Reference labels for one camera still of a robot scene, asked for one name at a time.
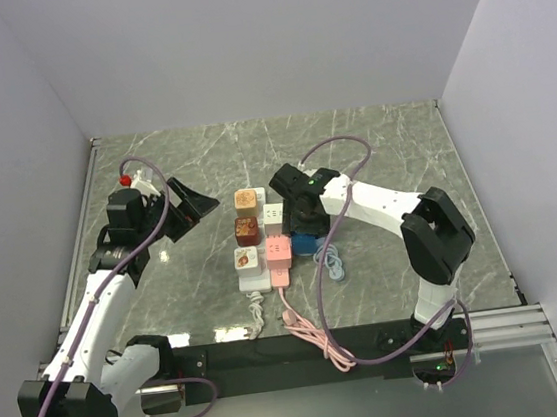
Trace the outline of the tan cube plug adapter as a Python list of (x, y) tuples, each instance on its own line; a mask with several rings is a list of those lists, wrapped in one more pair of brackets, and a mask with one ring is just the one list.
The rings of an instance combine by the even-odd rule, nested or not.
[(234, 194), (234, 207), (239, 218), (257, 216), (258, 194), (255, 189), (236, 190)]

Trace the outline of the white power strip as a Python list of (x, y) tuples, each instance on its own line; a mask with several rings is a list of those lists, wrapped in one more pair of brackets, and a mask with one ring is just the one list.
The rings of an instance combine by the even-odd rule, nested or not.
[(267, 202), (266, 200), (266, 191), (263, 187), (260, 188), (253, 188), (256, 190), (258, 194), (258, 210), (259, 213), (256, 217), (258, 219), (258, 226), (260, 227), (260, 236), (261, 241), (258, 244), (257, 250), (260, 257), (260, 263), (262, 264), (262, 274), (256, 277), (247, 277), (247, 278), (238, 278), (238, 288), (240, 292), (244, 294), (252, 293), (252, 292), (260, 292), (266, 293), (272, 290), (271, 288), (271, 279), (270, 279), (270, 271), (267, 268), (266, 262), (266, 253), (265, 247), (266, 244), (264, 243), (266, 236), (263, 227), (263, 205)]

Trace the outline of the aluminium front rail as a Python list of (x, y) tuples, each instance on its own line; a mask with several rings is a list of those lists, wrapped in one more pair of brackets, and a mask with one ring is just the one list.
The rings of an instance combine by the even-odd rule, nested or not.
[(466, 349), (380, 377), (219, 397), (214, 382), (150, 386), (120, 417), (557, 417), (557, 343), (540, 307), (475, 312)]

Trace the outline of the pink cube plug adapter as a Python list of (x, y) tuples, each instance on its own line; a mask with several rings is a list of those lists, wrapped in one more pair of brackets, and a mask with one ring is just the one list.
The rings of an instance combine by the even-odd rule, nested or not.
[(269, 270), (290, 269), (293, 253), (290, 238), (280, 234), (268, 236), (265, 239), (266, 262)]

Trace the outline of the blue cube plug adapter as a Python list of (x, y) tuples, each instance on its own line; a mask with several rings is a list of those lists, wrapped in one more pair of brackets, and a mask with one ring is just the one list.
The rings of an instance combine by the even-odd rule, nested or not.
[(297, 233), (291, 236), (292, 252), (294, 256), (314, 255), (318, 244), (316, 237), (311, 234)]

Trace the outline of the light blue round socket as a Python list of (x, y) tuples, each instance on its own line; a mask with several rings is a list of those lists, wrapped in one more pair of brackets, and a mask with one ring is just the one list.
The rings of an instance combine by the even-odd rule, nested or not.
[(325, 237), (318, 237), (318, 236), (315, 236), (315, 237), (316, 237), (316, 242), (318, 244), (318, 247), (317, 247), (316, 251), (318, 251), (319, 248), (323, 245)]

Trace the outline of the white patterned cube adapter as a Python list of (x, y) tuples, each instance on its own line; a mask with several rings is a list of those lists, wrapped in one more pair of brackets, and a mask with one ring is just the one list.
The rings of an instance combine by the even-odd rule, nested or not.
[(234, 250), (235, 272), (240, 279), (256, 277), (262, 274), (262, 264), (257, 247), (245, 246)]

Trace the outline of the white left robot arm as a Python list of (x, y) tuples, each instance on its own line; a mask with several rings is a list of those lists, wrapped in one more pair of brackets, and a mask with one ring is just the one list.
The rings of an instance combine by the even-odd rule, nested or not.
[(163, 335), (137, 335), (116, 362), (105, 358), (150, 245), (165, 237), (177, 242), (218, 205), (173, 177), (162, 190), (144, 183), (110, 194), (79, 310), (41, 378), (20, 387), (21, 417), (119, 417), (144, 384), (163, 385), (178, 375)]

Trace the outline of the aluminium rail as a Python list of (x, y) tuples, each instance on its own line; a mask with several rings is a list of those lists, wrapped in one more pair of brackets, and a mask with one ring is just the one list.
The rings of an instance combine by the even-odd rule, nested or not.
[(557, 343), (540, 307), (475, 312), (466, 349), (380, 377), (219, 397), (214, 382), (150, 386), (120, 417), (557, 417)]
[(77, 224), (77, 230), (76, 230), (76, 236), (75, 236), (75, 243), (74, 243), (74, 248), (73, 248), (73, 252), (72, 252), (72, 260), (70, 263), (70, 270), (69, 270), (69, 277), (67, 280), (67, 287), (66, 287), (66, 294), (64, 297), (64, 304), (63, 304), (63, 310), (62, 310), (62, 315), (61, 315), (61, 321), (59, 323), (59, 331), (58, 331), (58, 340), (57, 340), (57, 344), (61, 345), (61, 341), (64, 337), (64, 335), (66, 334), (66, 332), (69, 330), (69, 324), (71, 322), (71, 317), (70, 317), (70, 312), (71, 312), (71, 306), (73, 301), (75, 300), (75, 294), (76, 294), (76, 287), (77, 287), (77, 269), (78, 266), (80, 265), (80, 258), (81, 258), (81, 253), (83, 250), (83, 234), (85, 232), (85, 221), (86, 221), (86, 215), (87, 215), (87, 207), (88, 207), (88, 199), (89, 199), (89, 195), (90, 195), (90, 189), (91, 189), (91, 185), (92, 185), (92, 180), (93, 180), (93, 173), (94, 173), (94, 164), (96, 162), (97, 159), (97, 153), (98, 153), (98, 145), (99, 142), (101, 141), (100, 137), (98, 138), (91, 138), (90, 139), (90, 144), (89, 144), (89, 156), (88, 156), (88, 164), (87, 164), (87, 170), (85, 173), (85, 180), (84, 180), (84, 186), (83, 186), (83, 190), (82, 190), (82, 199), (81, 199), (81, 207), (80, 207), (80, 214), (78, 217), (78, 224)]

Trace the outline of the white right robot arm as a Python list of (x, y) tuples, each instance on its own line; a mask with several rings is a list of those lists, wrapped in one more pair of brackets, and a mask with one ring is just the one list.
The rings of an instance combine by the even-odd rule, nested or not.
[(323, 167), (307, 174), (288, 163), (269, 183), (283, 200), (285, 234), (325, 239), (346, 217), (400, 237), (420, 280), (412, 315), (413, 341), (425, 351), (441, 346), (448, 336), (460, 268), (476, 238), (444, 190), (398, 192)]

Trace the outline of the pink power strip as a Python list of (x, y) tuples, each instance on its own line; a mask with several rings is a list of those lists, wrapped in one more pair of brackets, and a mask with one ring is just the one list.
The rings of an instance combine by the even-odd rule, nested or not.
[(273, 289), (288, 288), (291, 283), (290, 270), (287, 268), (270, 270), (270, 280)]

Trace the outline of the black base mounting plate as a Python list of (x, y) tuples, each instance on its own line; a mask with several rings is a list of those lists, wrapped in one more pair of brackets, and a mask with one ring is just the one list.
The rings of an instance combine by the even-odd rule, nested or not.
[[(180, 347), (172, 349), (156, 378), (205, 378), (217, 386), (219, 397), (289, 390), (298, 387), (384, 378), (412, 378), (411, 356), (442, 355), (448, 348), (463, 350), (470, 329), (463, 318), (453, 318), (444, 331), (428, 332), (404, 354), (383, 364), (352, 368), (344, 373), (322, 350), (291, 334), (256, 340)], [(334, 338), (356, 357), (378, 358), (389, 354), (418, 332), (411, 320), (400, 320), (333, 330)]]

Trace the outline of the aluminium left side rail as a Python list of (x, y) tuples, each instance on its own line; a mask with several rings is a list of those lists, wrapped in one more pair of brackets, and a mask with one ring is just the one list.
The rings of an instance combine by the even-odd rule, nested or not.
[(81, 253), (83, 250), (83, 234), (85, 232), (85, 221), (86, 221), (86, 215), (87, 215), (87, 207), (88, 207), (88, 199), (89, 199), (89, 195), (90, 195), (90, 189), (91, 189), (91, 185), (92, 185), (92, 180), (93, 180), (93, 173), (94, 173), (94, 164), (96, 162), (97, 159), (97, 153), (98, 153), (98, 145), (99, 142), (101, 141), (100, 137), (98, 138), (91, 138), (90, 139), (90, 144), (89, 144), (89, 156), (88, 156), (88, 164), (87, 164), (87, 170), (85, 173), (85, 180), (84, 180), (84, 186), (83, 186), (83, 190), (82, 190), (82, 199), (81, 199), (81, 207), (80, 207), (80, 214), (78, 217), (78, 224), (77, 224), (77, 230), (76, 230), (76, 236), (75, 236), (75, 243), (74, 243), (74, 248), (73, 248), (73, 252), (72, 252), (72, 260), (70, 263), (70, 270), (69, 270), (69, 277), (67, 280), (67, 287), (66, 287), (66, 294), (64, 297), (64, 304), (63, 304), (63, 310), (62, 310), (62, 315), (61, 315), (61, 321), (59, 323), (59, 331), (58, 331), (58, 340), (57, 340), (57, 344), (61, 345), (61, 341), (64, 337), (64, 335), (66, 334), (66, 332), (69, 330), (69, 324), (71, 322), (71, 317), (70, 317), (70, 312), (71, 312), (71, 306), (73, 301), (75, 300), (75, 294), (76, 294), (76, 287), (77, 287), (77, 269), (78, 266), (80, 265), (80, 258), (81, 258)]

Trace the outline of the plain white cube adapter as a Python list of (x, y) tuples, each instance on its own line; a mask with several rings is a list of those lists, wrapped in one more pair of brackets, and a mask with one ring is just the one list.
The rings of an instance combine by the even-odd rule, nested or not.
[(283, 233), (283, 203), (269, 203), (263, 205), (263, 227), (265, 235), (280, 236)]

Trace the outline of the brown cube plug adapter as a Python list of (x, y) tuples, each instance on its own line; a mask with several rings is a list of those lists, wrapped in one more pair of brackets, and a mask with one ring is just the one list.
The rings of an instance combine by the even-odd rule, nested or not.
[(234, 222), (234, 237), (239, 247), (258, 246), (261, 241), (258, 219), (252, 217), (237, 217)]

